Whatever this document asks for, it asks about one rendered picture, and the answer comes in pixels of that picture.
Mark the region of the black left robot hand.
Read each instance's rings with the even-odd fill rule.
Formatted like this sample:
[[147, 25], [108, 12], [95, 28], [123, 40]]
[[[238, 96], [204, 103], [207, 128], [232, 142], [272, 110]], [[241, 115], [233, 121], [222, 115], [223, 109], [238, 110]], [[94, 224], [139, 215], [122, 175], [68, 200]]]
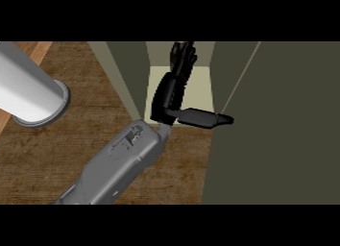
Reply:
[[180, 108], [195, 61], [194, 42], [176, 41], [169, 50], [169, 72], [158, 82], [151, 100], [150, 119], [166, 125], [178, 122], [201, 129], [213, 129], [220, 125], [231, 125], [233, 118], [211, 111]]

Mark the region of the olive grey open cabinet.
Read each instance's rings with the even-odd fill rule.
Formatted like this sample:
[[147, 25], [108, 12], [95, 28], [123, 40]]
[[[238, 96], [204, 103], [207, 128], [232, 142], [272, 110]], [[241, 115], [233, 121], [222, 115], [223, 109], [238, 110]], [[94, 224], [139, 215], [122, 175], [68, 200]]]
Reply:
[[[117, 92], [132, 120], [142, 119], [154, 126], [150, 119], [151, 101], [157, 84], [170, 71], [172, 41], [89, 41], [98, 64]], [[198, 59], [185, 86], [179, 110], [170, 110], [173, 126], [195, 126], [211, 129], [231, 124], [232, 119], [213, 111], [210, 84], [210, 55], [213, 41], [194, 43]]]

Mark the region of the dark grey cabinet door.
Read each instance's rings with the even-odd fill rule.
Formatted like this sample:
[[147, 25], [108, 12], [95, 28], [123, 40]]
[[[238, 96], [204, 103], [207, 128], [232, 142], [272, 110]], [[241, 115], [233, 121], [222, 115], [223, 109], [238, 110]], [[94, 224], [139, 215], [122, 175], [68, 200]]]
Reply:
[[340, 42], [264, 42], [213, 130], [201, 202], [340, 204]]

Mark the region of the white cylinder with grey rim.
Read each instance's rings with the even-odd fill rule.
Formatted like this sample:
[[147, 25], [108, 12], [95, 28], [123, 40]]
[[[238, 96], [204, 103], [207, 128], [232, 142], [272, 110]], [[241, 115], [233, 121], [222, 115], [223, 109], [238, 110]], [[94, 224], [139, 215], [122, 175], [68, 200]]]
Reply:
[[68, 103], [67, 85], [51, 78], [11, 41], [0, 41], [0, 109], [35, 129], [61, 117]]

